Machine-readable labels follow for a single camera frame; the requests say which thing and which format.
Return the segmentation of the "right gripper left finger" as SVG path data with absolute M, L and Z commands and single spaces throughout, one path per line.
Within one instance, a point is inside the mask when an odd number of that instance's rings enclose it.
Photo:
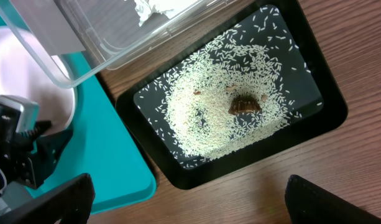
M 94 198 L 91 176 L 84 173 L 0 215 L 0 224 L 86 223 Z

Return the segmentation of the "large white round plate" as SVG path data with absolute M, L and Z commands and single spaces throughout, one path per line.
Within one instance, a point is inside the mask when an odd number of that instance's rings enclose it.
M 76 91 L 56 86 L 10 28 L 0 26 L 0 95 L 15 95 L 39 105 L 37 120 L 50 120 L 46 135 L 69 127 L 75 114 Z

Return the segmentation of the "white tissue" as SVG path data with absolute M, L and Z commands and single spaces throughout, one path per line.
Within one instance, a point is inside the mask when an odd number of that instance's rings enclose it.
M 129 18 L 142 27 L 153 17 L 166 17 L 169 21 L 182 21 L 197 11 L 202 0 L 133 0 L 129 4 Z

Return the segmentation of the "white rice pile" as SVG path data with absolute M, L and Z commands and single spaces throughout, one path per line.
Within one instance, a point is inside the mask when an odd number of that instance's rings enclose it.
M 163 138 L 173 138 L 185 157 L 222 158 L 300 117 L 283 81 L 284 58 L 295 55 L 298 45 L 279 26 L 278 17 L 277 7 L 262 8 L 261 18 L 250 25 L 255 37 L 248 37 L 245 26 L 237 23 L 141 91 L 142 101 L 151 91 L 163 93 L 152 124 L 166 122 L 170 133 Z M 240 95 L 253 96 L 261 110 L 229 114 Z

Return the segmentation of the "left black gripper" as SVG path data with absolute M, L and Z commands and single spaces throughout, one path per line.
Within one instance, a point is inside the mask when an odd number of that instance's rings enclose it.
M 36 121 L 33 129 L 17 133 L 18 117 L 18 112 L 0 104 L 0 197 L 14 180 L 38 189 L 53 174 L 73 136 L 73 130 L 66 129 L 40 137 L 51 128 L 50 120 Z M 37 151 L 28 158 L 24 149 L 31 148 L 31 140 L 36 140 Z

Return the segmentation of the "dark brown food lump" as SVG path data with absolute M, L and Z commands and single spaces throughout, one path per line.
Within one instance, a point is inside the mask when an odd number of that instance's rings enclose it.
M 233 99 L 228 113 L 232 115 L 239 115 L 241 113 L 253 113 L 261 110 L 258 101 L 249 95 L 240 95 Z

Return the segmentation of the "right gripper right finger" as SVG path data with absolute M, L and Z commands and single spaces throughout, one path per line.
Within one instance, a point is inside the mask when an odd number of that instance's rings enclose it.
M 285 205 L 295 224 L 381 224 L 381 218 L 299 175 L 291 175 L 288 179 Z

